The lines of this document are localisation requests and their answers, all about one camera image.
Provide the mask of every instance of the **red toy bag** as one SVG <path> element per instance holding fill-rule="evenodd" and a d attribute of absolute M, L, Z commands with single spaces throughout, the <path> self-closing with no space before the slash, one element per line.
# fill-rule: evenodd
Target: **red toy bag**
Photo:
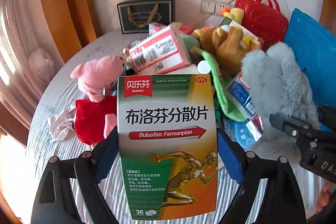
<path fill-rule="evenodd" d="M 283 41 L 288 28 L 288 19 L 280 12 L 276 0 L 275 8 L 268 0 L 268 6 L 262 4 L 263 0 L 236 0 L 235 7 L 244 10 L 242 25 L 257 37 L 265 40 L 263 51 L 279 41 Z"/>

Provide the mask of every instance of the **white cloth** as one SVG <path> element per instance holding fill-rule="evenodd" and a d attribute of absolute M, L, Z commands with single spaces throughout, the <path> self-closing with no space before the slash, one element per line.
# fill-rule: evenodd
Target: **white cloth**
<path fill-rule="evenodd" d="M 72 123 L 76 108 L 74 105 L 69 106 L 61 112 L 59 115 L 51 116 L 48 118 L 49 133 L 51 135 L 51 141 L 63 141 L 72 129 Z"/>

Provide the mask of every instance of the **green plush toy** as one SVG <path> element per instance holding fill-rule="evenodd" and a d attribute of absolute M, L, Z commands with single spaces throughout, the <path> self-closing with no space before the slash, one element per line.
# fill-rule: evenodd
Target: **green plush toy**
<path fill-rule="evenodd" d="M 198 55 L 201 55 L 205 61 L 208 62 L 210 68 L 211 68 L 211 74 L 213 78 L 213 84 L 215 86 L 215 90 L 217 93 L 218 101 L 221 106 L 221 109 L 225 116 L 230 118 L 231 120 L 234 120 L 236 122 L 243 122 L 246 120 L 244 115 L 236 108 L 236 106 L 231 103 L 225 96 L 224 88 L 226 87 L 232 78 L 221 78 L 219 73 L 219 66 L 215 60 L 215 58 L 208 52 L 198 48 L 194 47 L 192 49 L 195 53 Z"/>
<path fill-rule="evenodd" d="M 198 47 L 198 48 L 201 47 L 199 41 L 196 38 L 192 37 L 191 35 L 181 34 L 181 37 L 184 41 L 184 44 L 185 44 L 188 52 L 190 52 L 190 50 L 193 47 Z"/>

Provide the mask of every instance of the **light switch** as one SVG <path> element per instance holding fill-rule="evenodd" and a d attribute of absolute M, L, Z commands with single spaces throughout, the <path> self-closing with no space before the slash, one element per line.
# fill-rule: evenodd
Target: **light switch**
<path fill-rule="evenodd" d="M 208 1 L 202 0 L 201 11 L 202 12 L 207 12 L 208 11 L 208 5 L 209 5 Z"/>
<path fill-rule="evenodd" d="M 214 14 L 215 8 L 216 8 L 216 2 L 210 2 L 208 5 L 208 12 Z"/>

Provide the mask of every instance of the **black gift bag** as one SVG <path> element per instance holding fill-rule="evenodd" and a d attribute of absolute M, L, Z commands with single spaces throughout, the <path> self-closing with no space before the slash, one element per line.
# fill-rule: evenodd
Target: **black gift bag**
<path fill-rule="evenodd" d="M 148 32 L 152 22 L 175 21 L 175 0 L 127 0 L 117 4 L 122 33 Z"/>

